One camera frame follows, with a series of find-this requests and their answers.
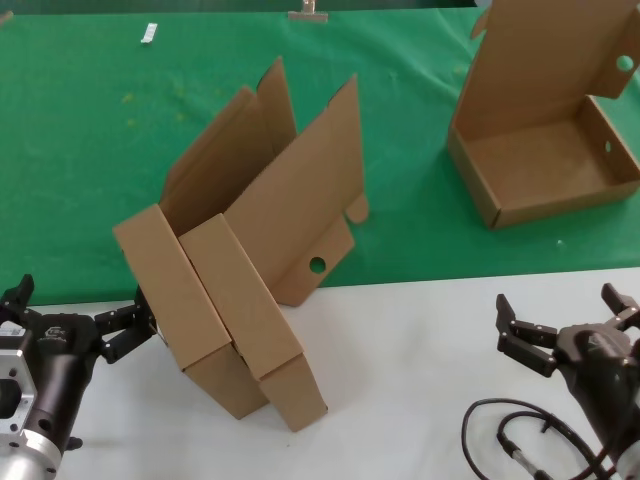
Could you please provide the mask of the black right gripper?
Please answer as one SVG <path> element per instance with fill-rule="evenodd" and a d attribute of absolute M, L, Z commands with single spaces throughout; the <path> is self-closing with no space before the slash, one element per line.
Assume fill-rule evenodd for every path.
<path fill-rule="evenodd" d="M 639 328 L 639 304 L 611 283 L 603 285 L 601 298 L 613 314 L 607 325 L 574 325 L 558 333 L 518 320 L 498 294 L 497 349 L 546 378 L 557 366 L 602 445 L 625 451 L 639 441 L 639 371 L 622 331 Z"/>

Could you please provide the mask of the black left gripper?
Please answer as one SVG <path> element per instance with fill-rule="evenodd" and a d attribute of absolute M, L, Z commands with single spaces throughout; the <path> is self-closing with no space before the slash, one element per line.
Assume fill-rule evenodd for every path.
<path fill-rule="evenodd" d="M 40 314 L 28 303 L 35 284 L 25 274 L 1 296 L 1 324 L 23 326 L 35 340 L 36 399 L 26 428 L 51 441 L 61 452 L 69 439 L 101 355 L 114 364 L 157 333 L 156 318 L 141 290 L 131 305 L 98 314 Z"/>

